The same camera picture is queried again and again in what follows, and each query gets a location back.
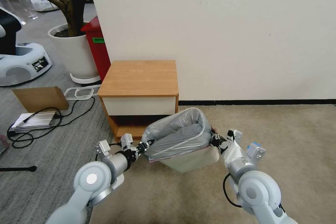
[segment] cardboard sheet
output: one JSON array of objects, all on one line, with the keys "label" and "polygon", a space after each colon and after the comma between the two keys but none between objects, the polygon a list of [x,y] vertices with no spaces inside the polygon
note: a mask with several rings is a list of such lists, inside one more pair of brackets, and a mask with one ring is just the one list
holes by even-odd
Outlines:
[{"label": "cardboard sheet", "polygon": [[13,89],[12,91],[30,113],[34,113],[46,107],[56,107],[59,110],[66,110],[69,107],[69,103],[64,97],[62,90],[56,86]]}]

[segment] white drawer front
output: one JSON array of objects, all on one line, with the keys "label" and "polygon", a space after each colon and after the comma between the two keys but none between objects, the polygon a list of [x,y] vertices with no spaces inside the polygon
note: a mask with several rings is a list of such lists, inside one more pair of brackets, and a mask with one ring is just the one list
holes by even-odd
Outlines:
[{"label": "white drawer front", "polygon": [[175,101],[175,97],[103,97],[110,116],[174,114]]}]

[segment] green label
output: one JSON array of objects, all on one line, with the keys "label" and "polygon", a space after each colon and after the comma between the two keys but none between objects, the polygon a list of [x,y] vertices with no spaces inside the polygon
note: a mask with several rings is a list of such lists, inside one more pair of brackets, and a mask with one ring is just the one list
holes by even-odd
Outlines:
[{"label": "green label", "polygon": [[95,44],[105,44],[104,38],[92,38]]}]

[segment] plant pot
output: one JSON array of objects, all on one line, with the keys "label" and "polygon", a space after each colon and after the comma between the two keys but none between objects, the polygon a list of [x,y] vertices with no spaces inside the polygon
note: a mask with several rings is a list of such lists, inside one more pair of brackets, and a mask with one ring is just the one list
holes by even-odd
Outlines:
[{"label": "plant pot", "polygon": [[48,31],[49,37],[59,51],[62,63],[74,82],[93,83],[100,80],[89,43],[85,35],[77,37],[55,37],[57,32],[66,30],[67,24],[56,26]]}]

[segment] wooden nightstand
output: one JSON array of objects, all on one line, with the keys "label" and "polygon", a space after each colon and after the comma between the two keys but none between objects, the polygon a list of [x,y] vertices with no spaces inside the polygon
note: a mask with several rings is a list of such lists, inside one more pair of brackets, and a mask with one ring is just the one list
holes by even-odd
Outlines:
[{"label": "wooden nightstand", "polygon": [[114,136],[139,140],[145,128],[177,112],[175,61],[113,61],[98,95]]}]

